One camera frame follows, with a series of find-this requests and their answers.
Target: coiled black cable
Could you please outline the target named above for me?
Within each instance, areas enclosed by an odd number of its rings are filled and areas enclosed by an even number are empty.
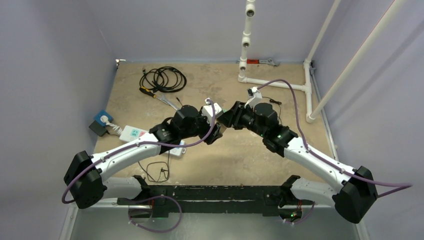
[[[169,72],[175,74],[176,81],[173,85],[170,85],[170,79],[167,75]],[[159,68],[153,68],[150,71],[143,69],[143,76],[140,78],[140,88],[145,87],[149,91],[155,93],[157,91],[162,93],[176,93],[181,91],[187,84],[187,78],[182,72],[172,66],[163,66]]]

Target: wrench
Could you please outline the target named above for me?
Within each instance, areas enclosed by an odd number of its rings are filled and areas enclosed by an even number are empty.
[[[161,100],[162,102],[168,104],[169,106],[171,106],[175,110],[179,110],[180,109],[179,107],[175,106],[172,102],[170,102],[163,94],[161,94],[160,96],[159,95],[156,95],[156,98],[159,99],[159,100]]]
[[[277,67],[278,65],[280,65],[279,62],[275,63],[272,58],[268,58],[268,60],[248,59],[247,64],[268,64],[268,65],[271,65],[273,67]]]

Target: table surface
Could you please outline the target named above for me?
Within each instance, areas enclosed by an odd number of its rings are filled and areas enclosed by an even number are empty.
[[[207,97],[229,109],[235,101],[248,99],[247,89],[257,85],[237,81],[237,64],[198,64],[198,63],[122,63],[117,70],[106,111],[114,118],[113,123],[149,130],[165,118],[172,117],[175,110],[165,103],[151,98],[139,91],[139,80],[143,69],[172,66],[187,77],[186,87],[176,93],[165,93],[166,98],[176,106],[178,97],[183,104],[200,108]],[[250,78],[274,80],[285,79],[292,84],[303,85],[305,72],[301,64],[282,64],[278,67],[269,65],[249,65],[246,75]],[[294,101],[289,89],[268,86],[261,89],[262,96],[282,102],[282,124],[294,132],[296,127]],[[331,156],[326,129],[321,116],[314,123],[305,120],[306,97],[301,91],[295,91],[300,126],[306,140],[316,149]],[[313,106],[317,105],[315,93]],[[198,137],[189,138],[187,143],[194,143]],[[99,137],[94,152],[100,153],[123,144],[117,136]],[[168,155],[159,155],[144,159],[141,164],[166,161]],[[157,178],[163,164],[154,164],[149,168],[153,178]],[[115,177],[130,177],[146,174],[136,163],[115,174]],[[189,147],[182,158],[170,158],[170,177],[164,185],[281,185],[291,175],[300,175],[311,181],[322,180],[303,166],[280,157],[266,149],[262,138],[247,129],[227,129],[222,138],[212,145],[200,143]]]

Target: red tool handle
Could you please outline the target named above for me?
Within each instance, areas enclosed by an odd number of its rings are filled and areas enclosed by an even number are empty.
[[[259,64],[259,59],[248,59],[247,64]]]

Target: wall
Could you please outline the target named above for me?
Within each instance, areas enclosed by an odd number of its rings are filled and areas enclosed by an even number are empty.
[[[114,57],[83,0],[0,3],[0,239],[58,239],[63,176],[92,151]]]
[[[337,28],[314,58],[322,96],[391,2],[350,1],[346,13],[334,19]],[[407,1],[325,106],[342,162],[366,166],[379,181],[414,183],[369,210],[364,220],[372,240],[422,238],[423,10],[423,1]]]
[[[236,61],[246,0],[87,0],[117,58]],[[333,0],[258,0],[249,58],[302,62]]]

